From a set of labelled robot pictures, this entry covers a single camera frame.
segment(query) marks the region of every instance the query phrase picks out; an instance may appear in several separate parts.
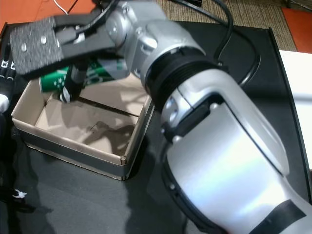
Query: black mat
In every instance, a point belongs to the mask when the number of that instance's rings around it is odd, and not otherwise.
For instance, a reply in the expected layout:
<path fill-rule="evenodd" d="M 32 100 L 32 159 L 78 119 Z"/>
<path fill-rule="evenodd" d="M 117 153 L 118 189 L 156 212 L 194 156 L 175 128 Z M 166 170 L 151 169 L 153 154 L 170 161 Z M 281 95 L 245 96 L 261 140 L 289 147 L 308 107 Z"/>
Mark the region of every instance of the black mat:
<path fill-rule="evenodd" d="M 208 54 L 213 54 L 224 29 L 214 24 L 183 23 Z M 311 202 L 305 152 L 298 131 L 288 83 L 269 30 L 241 28 L 257 45 L 262 63 L 247 94 L 280 134 L 288 153 L 293 188 Z M 233 36 L 224 62 L 234 78 L 252 62 L 248 45 Z M 154 113 L 131 179 L 120 182 L 65 163 L 26 147 L 13 131 L 6 154 L 14 154 L 15 187 L 28 193 L 24 212 L 0 203 L 3 233 L 24 234 L 180 234 L 200 233 L 171 201 L 160 178 L 159 114 Z M 12 173 L 9 160 L 6 171 Z"/>

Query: open box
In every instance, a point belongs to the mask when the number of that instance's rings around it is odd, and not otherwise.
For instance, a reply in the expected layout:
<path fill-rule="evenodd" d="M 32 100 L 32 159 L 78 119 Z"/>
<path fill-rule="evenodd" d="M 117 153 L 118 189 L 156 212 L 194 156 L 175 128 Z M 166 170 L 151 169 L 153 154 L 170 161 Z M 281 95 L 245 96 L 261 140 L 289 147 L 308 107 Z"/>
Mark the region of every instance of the open box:
<path fill-rule="evenodd" d="M 12 120 L 26 144 L 66 162 L 119 180 L 129 176 L 153 105 L 134 76 L 87 86 L 64 104 L 28 83 Z"/>

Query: gray carpet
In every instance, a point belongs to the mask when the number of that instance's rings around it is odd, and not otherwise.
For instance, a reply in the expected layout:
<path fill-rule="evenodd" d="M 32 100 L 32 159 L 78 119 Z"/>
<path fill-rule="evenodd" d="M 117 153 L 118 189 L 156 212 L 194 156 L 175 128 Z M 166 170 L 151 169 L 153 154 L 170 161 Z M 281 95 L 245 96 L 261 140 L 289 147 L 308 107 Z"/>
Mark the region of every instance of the gray carpet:
<path fill-rule="evenodd" d="M 166 0 L 157 0 L 167 17 L 178 21 L 212 22 L 189 8 Z M 235 25 L 269 28 L 271 27 L 280 50 L 296 51 L 296 46 L 285 21 L 281 6 L 283 0 L 225 0 L 234 19 Z M 216 16 L 225 19 L 222 10 L 211 0 L 203 0 L 202 7 Z"/>

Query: soda can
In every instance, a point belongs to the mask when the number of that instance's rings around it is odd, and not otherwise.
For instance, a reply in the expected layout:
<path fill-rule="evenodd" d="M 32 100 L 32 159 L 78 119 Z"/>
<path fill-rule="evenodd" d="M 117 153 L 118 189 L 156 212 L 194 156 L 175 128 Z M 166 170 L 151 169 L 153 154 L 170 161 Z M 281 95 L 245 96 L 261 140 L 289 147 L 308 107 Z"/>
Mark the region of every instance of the soda can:
<path fill-rule="evenodd" d="M 40 91 L 42 93 L 61 91 L 64 87 L 67 71 L 68 67 L 65 67 L 40 77 Z M 128 75 L 129 71 L 124 59 L 93 59 L 88 65 L 84 86 L 121 79 Z"/>

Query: black cable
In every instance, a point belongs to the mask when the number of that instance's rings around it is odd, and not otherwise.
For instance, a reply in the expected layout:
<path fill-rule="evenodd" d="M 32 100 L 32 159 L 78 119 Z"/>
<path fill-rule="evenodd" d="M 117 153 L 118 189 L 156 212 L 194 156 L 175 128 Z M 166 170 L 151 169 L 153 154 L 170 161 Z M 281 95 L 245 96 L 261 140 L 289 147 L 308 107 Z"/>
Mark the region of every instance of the black cable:
<path fill-rule="evenodd" d="M 232 31 L 233 31 L 233 18 L 231 15 L 230 10 L 228 9 L 227 5 L 224 4 L 224 2 L 220 1 L 220 0 L 213 0 L 214 2 L 216 2 L 224 11 L 224 13 L 226 14 L 226 17 L 228 19 L 228 30 L 222 40 L 222 42 L 219 44 L 219 46 L 217 47 L 215 53 L 214 53 L 214 59 L 218 62 L 220 62 L 220 57 L 221 54 L 224 50 L 224 48 L 226 47 L 226 45 L 229 43 L 231 35 L 232 35 Z"/>
<path fill-rule="evenodd" d="M 72 11 L 72 9 L 74 8 L 74 6 L 76 5 L 77 2 L 78 2 L 78 0 L 75 0 L 75 2 L 72 4 L 72 6 L 67 11 L 68 14 Z"/>
<path fill-rule="evenodd" d="M 224 20 L 218 18 L 217 16 L 211 14 L 210 12 L 205 11 L 204 9 L 202 9 L 202 8 L 200 8 L 198 6 L 195 6 L 195 5 L 193 5 L 193 4 L 191 4 L 191 3 L 187 2 L 187 1 L 184 1 L 184 0 L 169 0 L 169 1 L 181 4 L 181 5 L 184 5 L 184 6 L 187 6 L 187 7 L 190 7 L 193 10 L 196 10 L 196 11 L 202 13 L 203 15 L 208 16 L 209 18 L 213 19 L 214 21 L 222 24 L 223 26 L 226 26 L 226 27 L 228 26 L 228 22 L 225 22 Z M 256 49 L 255 45 L 253 44 L 253 42 L 247 36 L 245 36 L 243 33 L 241 33 L 240 31 L 238 31 L 235 28 L 233 28 L 233 31 L 237 35 L 239 35 L 241 38 L 243 38 L 252 47 L 253 52 L 254 52 L 253 63 L 251 65 L 249 71 L 244 75 L 244 77 L 238 83 L 240 86 L 244 86 L 253 78 L 253 76 L 255 75 L 256 71 L 258 70 L 258 67 L 259 67 L 260 62 L 261 62 L 261 56 L 260 56 L 258 50 Z"/>
<path fill-rule="evenodd" d="M 107 16 L 109 16 L 110 13 L 115 9 L 118 2 L 119 0 L 111 0 L 108 6 L 104 9 L 104 11 L 96 16 L 90 23 L 77 29 L 76 34 L 79 35 L 80 33 L 86 33 L 96 27 L 99 23 L 103 23 L 106 20 Z"/>

